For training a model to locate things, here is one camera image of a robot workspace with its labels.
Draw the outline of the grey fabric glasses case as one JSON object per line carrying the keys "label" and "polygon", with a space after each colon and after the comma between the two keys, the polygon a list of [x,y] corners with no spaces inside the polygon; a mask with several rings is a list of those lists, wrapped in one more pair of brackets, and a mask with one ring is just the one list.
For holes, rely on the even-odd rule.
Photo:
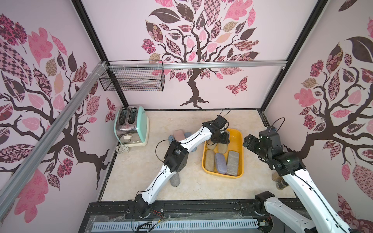
{"label": "grey fabric glasses case", "polygon": [[180,185],[180,176],[179,173],[175,173],[171,178],[170,178],[170,183],[171,186],[173,187],[178,187]]}

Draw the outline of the yellow plastic storage tray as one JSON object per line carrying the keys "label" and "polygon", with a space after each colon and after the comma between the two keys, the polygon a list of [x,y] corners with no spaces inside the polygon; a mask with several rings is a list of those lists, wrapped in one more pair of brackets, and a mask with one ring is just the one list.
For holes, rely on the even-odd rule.
{"label": "yellow plastic storage tray", "polygon": [[[209,172],[205,169],[205,156],[206,156],[206,151],[208,150],[207,149],[207,142],[205,142],[205,144],[204,144],[202,168],[206,173],[208,173],[210,175],[215,175],[215,176],[220,176],[220,177],[230,178],[230,179],[237,179],[237,178],[242,177],[243,174],[244,174],[244,156],[243,156],[243,146],[242,146],[243,138],[242,138],[241,132],[238,131],[238,130],[228,129],[227,131],[229,132],[229,135],[230,135],[230,143],[228,144],[227,153],[225,153],[223,155],[225,156],[225,160],[226,160],[226,164],[227,164],[228,153],[229,153],[230,150],[236,151],[240,154],[238,175],[237,176],[230,176],[230,175],[227,175],[227,174],[219,174],[216,170],[216,166],[215,166],[213,172]],[[213,151],[215,152],[215,154],[218,153],[217,146]]]}

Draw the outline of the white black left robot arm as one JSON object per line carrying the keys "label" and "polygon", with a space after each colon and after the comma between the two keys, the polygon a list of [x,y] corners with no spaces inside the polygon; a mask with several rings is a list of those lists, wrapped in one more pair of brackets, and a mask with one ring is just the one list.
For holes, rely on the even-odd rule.
{"label": "white black left robot arm", "polygon": [[226,145],[229,143],[229,136],[226,132],[228,126],[227,120],[207,121],[202,123],[202,127],[188,138],[171,142],[159,173],[144,191],[138,191],[134,199],[135,209],[142,218],[150,214],[151,205],[156,201],[165,184],[185,168],[188,155],[192,150],[209,140]]}

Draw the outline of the lavender glasses case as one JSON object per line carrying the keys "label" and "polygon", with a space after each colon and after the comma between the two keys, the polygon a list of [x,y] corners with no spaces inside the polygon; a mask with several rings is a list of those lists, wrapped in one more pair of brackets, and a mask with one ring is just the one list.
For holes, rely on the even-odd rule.
{"label": "lavender glasses case", "polygon": [[219,174],[227,173],[227,164],[226,164],[225,156],[223,154],[221,153],[215,154],[215,166]]}

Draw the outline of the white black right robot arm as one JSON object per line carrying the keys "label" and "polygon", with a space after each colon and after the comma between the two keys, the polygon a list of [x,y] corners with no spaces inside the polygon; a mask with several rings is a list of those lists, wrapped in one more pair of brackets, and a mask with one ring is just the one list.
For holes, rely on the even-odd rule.
{"label": "white black right robot arm", "polygon": [[243,147],[255,153],[260,161],[284,179],[310,217],[297,213],[269,191],[255,196],[253,208],[256,214],[275,216],[296,233],[355,232],[322,195],[302,160],[294,152],[283,151],[278,133],[262,131],[259,137],[248,135],[244,138]]}

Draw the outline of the tan glasses case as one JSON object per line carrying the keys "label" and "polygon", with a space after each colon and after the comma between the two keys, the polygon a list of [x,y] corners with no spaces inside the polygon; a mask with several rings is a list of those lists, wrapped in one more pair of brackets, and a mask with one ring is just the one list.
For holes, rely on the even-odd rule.
{"label": "tan glasses case", "polygon": [[213,150],[207,150],[205,156],[205,169],[209,172],[213,172],[215,168],[215,152]]}
{"label": "tan glasses case", "polygon": [[218,153],[225,154],[228,151],[228,144],[221,144],[219,143],[217,145]]}
{"label": "tan glasses case", "polygon": [[213,143],[211,141],[207,141],[207,149],[208,150],[214,150],[216,148],[217,144]]}

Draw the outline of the grey rectangular glasses case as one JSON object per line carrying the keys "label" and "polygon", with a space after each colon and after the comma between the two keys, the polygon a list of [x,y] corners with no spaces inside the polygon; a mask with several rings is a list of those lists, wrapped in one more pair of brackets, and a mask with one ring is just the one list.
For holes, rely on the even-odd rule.
{"label": "grey rectangular glasses case", "polygon": [[230,150],[227,158],[227,175],[237,176],[239,170],[240,154],[236,151]]}

